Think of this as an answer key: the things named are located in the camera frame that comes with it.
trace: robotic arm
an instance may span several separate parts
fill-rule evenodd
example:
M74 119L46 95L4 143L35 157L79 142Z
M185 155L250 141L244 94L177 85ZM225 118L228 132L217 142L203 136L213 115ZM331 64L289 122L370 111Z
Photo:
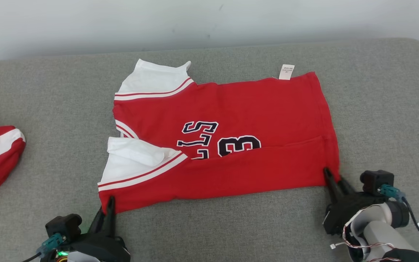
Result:
M60 234L63 242L48 252L42 252L40 262L130 262L130 253L123 239L115 234L114 197L109 200L106 211L105 214L101 208L98 210L85 234L80 232L82 219L78 214L58 216L48 222L45 225L48 237Z
M395 229L409 222L404 194L393 187L394 175L387 171L365 171L360 180L363 192L356 192L341 179L335 182L329 169L324 178L331 196L323 221L328 234L339 234L354 262L419 262L419 252Z

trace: red jersey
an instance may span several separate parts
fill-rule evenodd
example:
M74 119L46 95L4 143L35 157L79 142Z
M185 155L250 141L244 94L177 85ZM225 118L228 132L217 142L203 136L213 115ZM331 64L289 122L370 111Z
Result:
M123 138L110 138L98 183L116 212L171 199L325 185L339 177L329 108L314 73L278 80L196 84L185 65L139 60L115 94Z
M317 137L200 160L140 139L109 138L109 158L98 183L101 204L106 211L114 196L120 213L172 199L323 186L324 142Z
M172 68L139 60L115 94L118 130L192 159L322 136L327 164L337 171L336 135L315 73L291 80L198 85L187 75L189 65Z

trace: white sleeve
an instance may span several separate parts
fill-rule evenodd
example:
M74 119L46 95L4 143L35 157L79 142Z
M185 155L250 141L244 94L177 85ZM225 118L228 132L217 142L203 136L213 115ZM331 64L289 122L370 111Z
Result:
M146 181L166 171L161 168L166 164L176 162L176 159L181 162L187 158L185 155L182 156L181 151L154 146L143 140L131 138L110 137L108 153L108 162L98 183L100 191L122 187L120 181L124 180L128 180L125 184L129 186L131 183Z
M179 67L169 67L139 59L116 94L172 92L188 79L190 64L188 61Z

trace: gray cushion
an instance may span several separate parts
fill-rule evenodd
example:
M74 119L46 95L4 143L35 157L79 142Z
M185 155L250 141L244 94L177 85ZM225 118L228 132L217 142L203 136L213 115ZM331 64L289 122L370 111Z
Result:
M364 170L384 169L419 219L419 42L410 39L40 57L0 61L0 125L27 138L20 164L0 187L0 261L21 261L57 215L88 228L96 183L118 136L113 95L138 58L179 66L197 82L228 83L316 71L339 140L342 175L357 189ZM322 228L325 188L200 201L171 201L118 215L133 261L349 261ZM398 231L419 250L410 224Z

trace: white wall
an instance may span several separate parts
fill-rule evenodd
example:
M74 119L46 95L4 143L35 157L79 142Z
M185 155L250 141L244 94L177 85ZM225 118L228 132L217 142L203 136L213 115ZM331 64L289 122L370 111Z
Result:
M0 60L356 37L419 40L419 1L0 0Z

